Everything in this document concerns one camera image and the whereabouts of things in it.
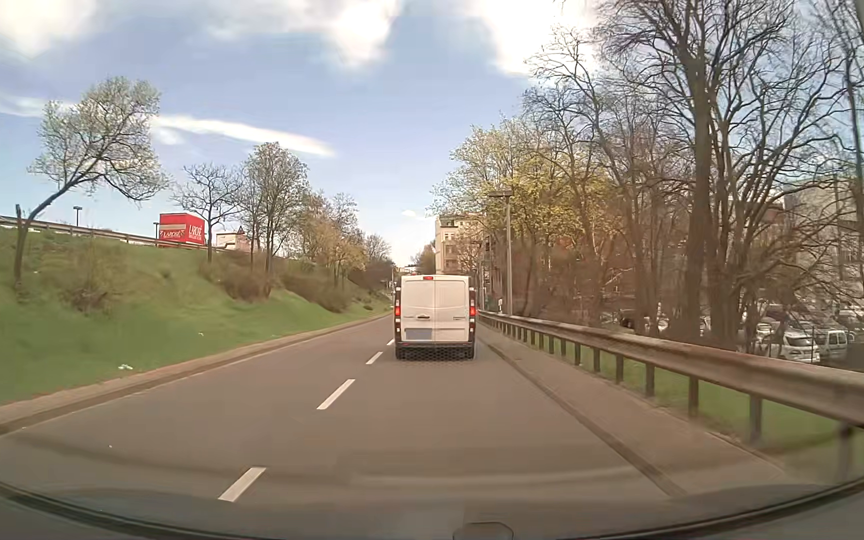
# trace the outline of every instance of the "fence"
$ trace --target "fence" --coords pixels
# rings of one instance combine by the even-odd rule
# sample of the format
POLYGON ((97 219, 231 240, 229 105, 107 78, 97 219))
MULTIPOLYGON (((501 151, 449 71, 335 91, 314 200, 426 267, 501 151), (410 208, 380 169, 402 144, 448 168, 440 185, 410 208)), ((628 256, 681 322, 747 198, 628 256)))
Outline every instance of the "fence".
MULTIPOLYGON (((18 219, 0 215, 0 227, 17 227, 18 219)), ((205 245, 201 244, 186 244, 184 242, 176 242, 174 240, 160 240, 152 236, 142 236, 139 234, 129 234, 127 232, 117 232, 115 230, 106 230, 104 228, 89 228, 77 227, 75 225, 66 225, 65 223, 53 223, 50 221, 31 221, 30 230, 33 231, 53 231, 56 233, 66 233, 68 235, 81 235, 84 237, 100 237, 103 239, 122 240, 130 244, 145 244, 153 246, 169 246, 185 249, 206 249, 205 245)))
POLYGON ((649 398, 656 395, 657 368, 684 376, 689 417, 699 415, 700 382, 745 394, 748 428, 743 438, 750 446, 762 438, 764 401, 837 421, 835 477, 845 480, 850 476, 855 435, 864 430, 863 373, 490 311, 480 311, 478 317, 505 336, 551 355, 557 354, 558 342, 558 354, 566 357, 567 344, 571 344, 569 360, 577 366, 588 360, 583 358, 586 348, 592 356, 590 371, 596 375, 603 374, 602 353, 609 353, 614 357, 612 375, 618 384, 623 383, 626 362, 640 362, 645 366, 644 394, 649 398))

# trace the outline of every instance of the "grassy embankment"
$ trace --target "grassy embankment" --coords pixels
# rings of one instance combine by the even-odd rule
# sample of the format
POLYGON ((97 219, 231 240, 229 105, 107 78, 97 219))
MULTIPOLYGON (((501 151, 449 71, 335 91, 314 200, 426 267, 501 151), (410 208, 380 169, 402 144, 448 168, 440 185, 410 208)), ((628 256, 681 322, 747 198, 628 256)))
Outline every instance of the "grassy embankment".
MULTIPOLYGON (((538 342, 533 348, 539 348, 538 342)), ((557 356, 561 348, 557 340, 557 356)), ((574 352, 574 345, 566 343, 563 360, 572 362, 574 352)), ((582 368, 593 372, 593 351, 582 347, 581 353, 582 368)), ((628 358, 624 364, 622 387, 644 395, 645 364, 628 358)), ((616 358, 612 354, 603 350, 599 367, 601 377, 610 381, 616 379, 616 358)), ((655 368, 654 381, 654 403, 685 414, 689 406, 689 378, 655 368)), ((700 381, 699 420, 716 432, 739 439, 749 431, 749 396, 700 381)), ((838 423, 834 420, 766 400, 762 403, 762 437, 758 448, 806 480, 832 483, 838 458, 837 431, 838 423)), ((851 474, 864 476, 864 430, 856 431, 853 444, 851 474)))
POLYGON ((287 261, 267 300, 255 291, 235 300, 256 288, 244 253, 218 252, 208 268, 204 251, 53 232, 30 234, 17 295, 15 242, 15 230, 0 227, 0 404, 337 325, 390 304, 287 261))

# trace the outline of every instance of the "sidewalk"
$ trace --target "sidewalk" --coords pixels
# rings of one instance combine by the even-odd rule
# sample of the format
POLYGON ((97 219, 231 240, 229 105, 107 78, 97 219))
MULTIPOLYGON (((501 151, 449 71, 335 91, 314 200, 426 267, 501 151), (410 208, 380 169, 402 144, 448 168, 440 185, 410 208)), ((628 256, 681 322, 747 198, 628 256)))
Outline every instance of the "sidewalk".
POLYGON ((497 351, 670 495, 808 482, 556 356, 531 349, 486 325, 476 331, 480 346, 497 351))

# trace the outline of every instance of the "van license plate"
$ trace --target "van license plate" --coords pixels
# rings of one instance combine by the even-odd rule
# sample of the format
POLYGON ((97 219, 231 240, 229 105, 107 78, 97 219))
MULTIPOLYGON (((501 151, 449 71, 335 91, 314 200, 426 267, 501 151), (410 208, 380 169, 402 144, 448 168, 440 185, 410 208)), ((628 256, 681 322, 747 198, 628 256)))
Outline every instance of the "van license plate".
POLYGON ((406 341, 429 341, 432 339, 432 328, 430 327, 411 327, 405 328, 406 341))

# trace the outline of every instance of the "green grass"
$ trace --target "green grass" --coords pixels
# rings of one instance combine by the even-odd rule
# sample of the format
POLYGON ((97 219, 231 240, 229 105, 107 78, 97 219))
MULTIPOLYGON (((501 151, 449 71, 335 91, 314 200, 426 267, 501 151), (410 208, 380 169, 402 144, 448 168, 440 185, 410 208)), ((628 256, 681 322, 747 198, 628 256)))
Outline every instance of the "green grass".
POLYGON ((268 300, 233 300, 200 275, 203 251, 55 233, 30 234, 17 295, 15 234, 0 227, 0 404, 333 326, 389 305, 348 282, 359 301, 341 313, 284 289, 273 289, 268 300), (73 308, 66 294, 84 275, 110 292, 89 312, 73 308), (134 370, 119 370, 121 364, 134 370))
MULTIPOLYGON (((538 339, 532 347, 539 349, 538 339)), ((594 373, 593 350, 581 346, 582 369, 594 373)), ((548 354, 548 342, 542 349, 548 354)), ((574 362, 575 345, 562 345, 556 340, 555 356, 563 362, 574 362)), ((599 354, 600 371, 597 375, 609 381, 616 380, 616 357, 606 350, 599 354)), ((645 392, 645 364, 625 359, 622 387, 639 394, 645 392)), ((686 413, 689 407, 689 378, 683 374, 656 368, 654 375, 654 403, 660 407, 686 413)), ((699 382, 699 421, 716 432, 734 437, 749 433, 749 396, 742 392, 699 382)), ((834 482, 838 459, 835 435, 836 421, 773 402, 762 403, 762 436, 758 444, 791 471, 818 482, 834 482)), ((853 438, 853 477, 864 475, 864 430, 853 438)))

